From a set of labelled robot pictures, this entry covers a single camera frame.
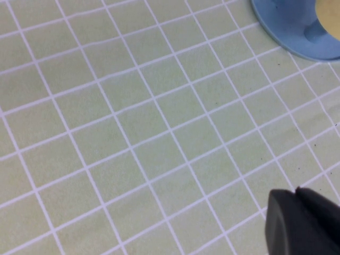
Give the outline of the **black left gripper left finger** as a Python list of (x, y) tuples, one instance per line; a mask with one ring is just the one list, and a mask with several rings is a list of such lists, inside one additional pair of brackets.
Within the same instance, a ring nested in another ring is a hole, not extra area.
[(331, 239), (295, 192), (269, 193), (265, 237), (269, 254), (339, 254), (339, 239)]

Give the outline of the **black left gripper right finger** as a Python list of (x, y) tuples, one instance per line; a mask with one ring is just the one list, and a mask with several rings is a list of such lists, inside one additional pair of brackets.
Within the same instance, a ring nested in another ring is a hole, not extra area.
[(331, 239), (339, 239), (339, 206), (310, 188), (296, 189), (296, 196)]

